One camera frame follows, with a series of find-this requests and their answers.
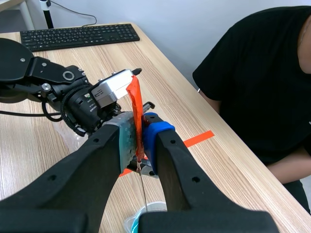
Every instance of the camera lens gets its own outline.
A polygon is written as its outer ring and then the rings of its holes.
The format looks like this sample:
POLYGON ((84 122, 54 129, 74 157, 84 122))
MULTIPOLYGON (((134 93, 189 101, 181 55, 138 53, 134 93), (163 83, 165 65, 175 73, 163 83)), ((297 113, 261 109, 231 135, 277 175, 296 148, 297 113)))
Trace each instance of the camera lens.
POLYGON ((77 91, 69 99, 67 110, 87 133, 93 133, 100 125, 101 118, 98 116, 97 105, 88 90, 89 88, 86 87, 77 91))

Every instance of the orange tape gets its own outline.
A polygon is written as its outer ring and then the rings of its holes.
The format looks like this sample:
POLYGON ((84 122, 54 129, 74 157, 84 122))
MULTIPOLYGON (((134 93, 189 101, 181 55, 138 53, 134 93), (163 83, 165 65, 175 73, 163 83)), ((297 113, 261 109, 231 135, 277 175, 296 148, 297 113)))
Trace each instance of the orange tape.
MULTIPOLYGON (((215 136, 215 135, 213 134, 213 132, 211 130, 209 130, 209 131, 207 131, 205 133, 202 133, 202 134, 199 134, 199 135, 197 135, 195 137, 187 139, 186 141, 184 141, 184 143, 185 143, 186 147, 192 147, 195 144, 203 142, 203 141, 205 141, 205 140, 207 140, 207 139, 209 139, 209 138, 211 138, 213 136, 215 136)), ((124 176, 124 175, 126 175, 126 174, 128 174, 130 172, 132 172, 132 171, 129 170, 129 169, 125 169, 124 172, 119 177, 124 176)))

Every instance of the person's arm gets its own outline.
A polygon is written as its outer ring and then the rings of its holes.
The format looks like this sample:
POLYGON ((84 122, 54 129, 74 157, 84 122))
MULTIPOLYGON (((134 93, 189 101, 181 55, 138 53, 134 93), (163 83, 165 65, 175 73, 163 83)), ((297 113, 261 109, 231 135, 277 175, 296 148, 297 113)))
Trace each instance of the person's arm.
POLYGON ((311 175, 311 156, 304 147, 300 147, 267 168, 281 183, 297 181, 311 175))
POLYGON ((192 74, 200 94, 218 113, 220 102, 229 98, 234 82, 242 50, 238 35, 235 29, 229 29, 192 74))
POLYGON ((221 101, 212 100, 200 90, 200 95, 210 104, 210 106, 219 114, 221 101))

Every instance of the white stand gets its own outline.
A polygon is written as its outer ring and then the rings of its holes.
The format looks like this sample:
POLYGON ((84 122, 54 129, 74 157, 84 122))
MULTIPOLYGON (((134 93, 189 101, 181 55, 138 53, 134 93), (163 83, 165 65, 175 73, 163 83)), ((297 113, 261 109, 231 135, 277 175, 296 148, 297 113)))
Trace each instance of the white stand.
POLYGON ((32 19, 31 19, 30 14, 29 14, 29 10, 28 10, 26 1, 23 1, 19 5, 19 9, 20 9, 21 15, 22 15, 22 17, 23 17, 23 19, 25 21, 27 30, 34 30, 35 29, 34 23, 33 23, 32 19))

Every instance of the person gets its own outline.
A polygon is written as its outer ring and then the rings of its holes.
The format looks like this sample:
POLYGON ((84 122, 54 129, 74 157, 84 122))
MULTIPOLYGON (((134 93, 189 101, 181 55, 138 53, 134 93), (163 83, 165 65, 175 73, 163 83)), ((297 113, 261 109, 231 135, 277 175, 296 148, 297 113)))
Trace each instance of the person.
POLYGON ((200 94, 310 213, 311 6, 254 13, 193 73, 200 94))

